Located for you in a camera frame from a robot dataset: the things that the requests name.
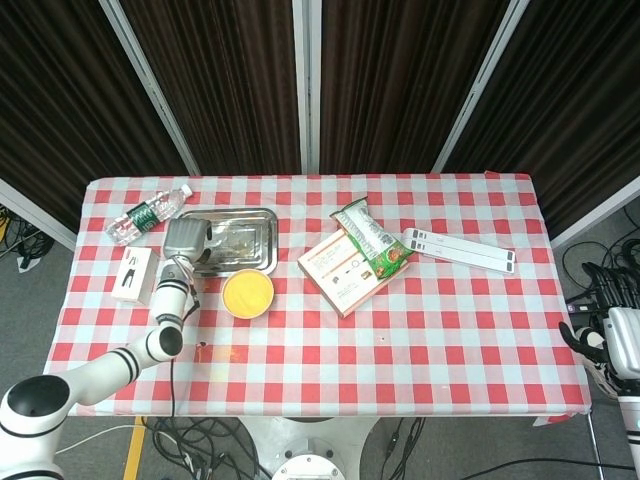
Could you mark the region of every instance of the bottle label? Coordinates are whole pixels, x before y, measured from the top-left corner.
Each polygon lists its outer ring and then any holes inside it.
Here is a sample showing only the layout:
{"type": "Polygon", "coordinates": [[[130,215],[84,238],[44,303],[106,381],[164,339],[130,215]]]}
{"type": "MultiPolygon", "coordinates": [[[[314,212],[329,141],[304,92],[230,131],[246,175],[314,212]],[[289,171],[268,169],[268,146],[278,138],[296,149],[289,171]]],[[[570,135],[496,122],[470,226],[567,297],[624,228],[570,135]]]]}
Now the bottle label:
{"type": "Polygon", "coordinates": [[[127,212],[127,216],[131,219],[141,233],[146,233],[160,223],[156,214],[153,213],[151,207],[146,202],[142,202],[137,207],[133,207],[127,212]]]}

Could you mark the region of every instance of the yellow bowl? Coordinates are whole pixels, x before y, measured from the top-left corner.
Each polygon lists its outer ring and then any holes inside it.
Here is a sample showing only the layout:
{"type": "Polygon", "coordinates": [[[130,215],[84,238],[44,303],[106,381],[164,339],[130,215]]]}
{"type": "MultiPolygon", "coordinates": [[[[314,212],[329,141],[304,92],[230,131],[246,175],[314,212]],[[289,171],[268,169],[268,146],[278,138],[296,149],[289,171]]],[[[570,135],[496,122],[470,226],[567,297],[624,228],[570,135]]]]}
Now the yellow bowl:
{"type": "Polygon", "coordinates": [[[222,303],[234,317],[256,318],[273,301],[273,283],[259,270],[247,268],[231,275],[222,287],[222,303]]]}

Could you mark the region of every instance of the bottle cap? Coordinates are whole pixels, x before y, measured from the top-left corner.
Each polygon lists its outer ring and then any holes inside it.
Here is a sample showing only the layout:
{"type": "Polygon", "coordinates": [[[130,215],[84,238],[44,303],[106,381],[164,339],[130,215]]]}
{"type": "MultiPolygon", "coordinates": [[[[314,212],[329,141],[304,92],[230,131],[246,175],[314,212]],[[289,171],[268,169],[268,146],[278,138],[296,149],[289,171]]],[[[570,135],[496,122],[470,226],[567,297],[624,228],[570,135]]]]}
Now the bottle cap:
{"type": "Polygon", "coordinates": [[[188,198],[191,195],[193,195],[193,192],[191,191],[191,189],[189,188],[189,185],[187,185],[186,183],[180,187],[180,190],[182,190],[185,194],[185,196],[188,198]]]}

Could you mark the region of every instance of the gray floor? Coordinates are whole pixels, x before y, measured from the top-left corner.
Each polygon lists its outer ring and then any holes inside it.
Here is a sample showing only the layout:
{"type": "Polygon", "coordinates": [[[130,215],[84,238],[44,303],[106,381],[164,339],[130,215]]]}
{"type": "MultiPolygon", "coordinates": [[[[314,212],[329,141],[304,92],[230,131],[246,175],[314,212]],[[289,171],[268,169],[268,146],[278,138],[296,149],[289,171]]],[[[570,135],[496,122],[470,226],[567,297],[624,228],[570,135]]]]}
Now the gray floor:
{"type": "MultiPolygon", "coordinates": [[[[629,213],[640,221],[640,200],[628,207],[629,213]]],[[[631,224],[617,212],[585,233],[577,241],[596,240],[609,245],[627,233],[631,224]]],[[[565,296],[576,294],[560,266],[564,248],[555,252],[565,296]]],[[[587,259],[599,261],[603,251],[593,245],[578,247],[567,256],[567,266],[576,279],[587,283],[579,264],[587,259]]],[[[13,383],[42,371],[53,336],[56,319],[64,298],[71,265],[71,252],[56,244],[34,270],[18,274],[15,256],[0,261],[0,392],[13,383]]],[[[592,389],[593,420],[602,461],[632,463],[624,427],[615,403],[609,402],[592,389]]],[[[372,430],[362,457],[363,479],[379,478],[384,451],[397,420],[380,421],[372,430]]],[[[531,427],[529,418],[429,418],[407,471],[407,479],[456,479],[502,462],[524,457],[564,457],[593,460],[586,418],[571,420],[547,427],[531,427]]],[[[76,442],[107,427],[131,424],[130,418],[70,418],[64,429],[61,447],[76,442]]],[[[403,427],[404,438],[410,422],[403,427]]],[[[130,429],[117,430],[88,442],[68,453],[59,455],[57,463],[67,472],[67,479],[119,479],[131,436],[130,429]]],[[[396,449],[386,473],[395,466],[396,449]]],[[[144,480],[186,479],[185,472],[168,464],[153,450],[146,436],[138,478],[144,480]]],[[[482,478],[491,479],[597,479],[596,469],[563,464],[527,464],[510,467],[482,478]]],[[[216,479],[235,478],[222,472],[216,479]]],[[[632,479],[631,472],[606,472],[608,480],[632,479]]]]}

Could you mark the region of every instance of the white frame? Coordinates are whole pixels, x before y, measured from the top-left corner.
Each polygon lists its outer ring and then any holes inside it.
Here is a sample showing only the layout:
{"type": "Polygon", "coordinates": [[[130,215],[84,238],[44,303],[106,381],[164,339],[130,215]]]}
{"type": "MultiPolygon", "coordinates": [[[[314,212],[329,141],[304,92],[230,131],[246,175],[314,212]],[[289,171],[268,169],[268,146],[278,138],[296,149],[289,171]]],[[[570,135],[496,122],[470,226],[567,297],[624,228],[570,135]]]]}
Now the white frame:
{"type": "Polygon", "coordinates": [[[0,204],[36,226],[69,250],[75,250],[78,238],[75,233],[2,179],[0,179],[0,204]]]}
{"type": "Polygon", "coordinates": [[[500,22],[500,26],[498,27],[498,30],[493,37],[493,41],[489,46],[489,50],[487,50],[487,55],[484,57],[482,65],[480,65],[478,74],[476,75],[467,98],[458,113],[458,117],[456,118],[451,131],[449,132],[449,136],[444,142],[442,150],[436,159],[436,163],[431,169],[431,173],[441,173],[449,160],[456,143],[458,143],[458,140],[460,139],[460,135],[462,135],[462,132],[467,126],[469,118],[471,118],[471,114],[478,104],[478,100],[484,93],[484,89],[487,86],[491,75],[493,75],[493,71],[502,57],[509,40],[511,40],[511,36],[518,26],[518,23],[520,23],[520,19],[528,5],[529,0],[511,0],[509,2],[509,6],[507,7],[507,11],[504,13],[502,22],[500,22]]]}
{"type": "Polygon", "coordinates": [[[320,169],[322,0],[291,0],[303,175],[320,169]]]}
{"type": "Polygon", "coordinates": [[[607,198],[560,235],[551,240],[551,248],[560,248],[588,228],[640,196],[640,176],[607,198]]]}
{"type": "Polygon", "coordinates": [[[99,2],[107,16],[107,19],[109,20],[109,23],[111,24],[111,27],[116,33],[118,40],[120,40],[120,44],[127,54],[131,65],[136,71],[138,78],[140,78],[140,82],[147,92],[156,113],[160,117],[169,137],[171,137],[171,140],[176,146],[178,154],[187,168],[189,175],[199,176],[200,168],[189,149],[189,145],[182,134],[182,130],[180,129],[178,122],[173,116],[171,107],[169,107],[169,104],[162,93],[162,89],[156,80],[156,76],[147,61],[147,57],[138,42],[138,38],[136,37],[129,20],[127,19],[127,15],[122,9],[122,5],[120,5],[120,1],[99,0],[99,2]]]}

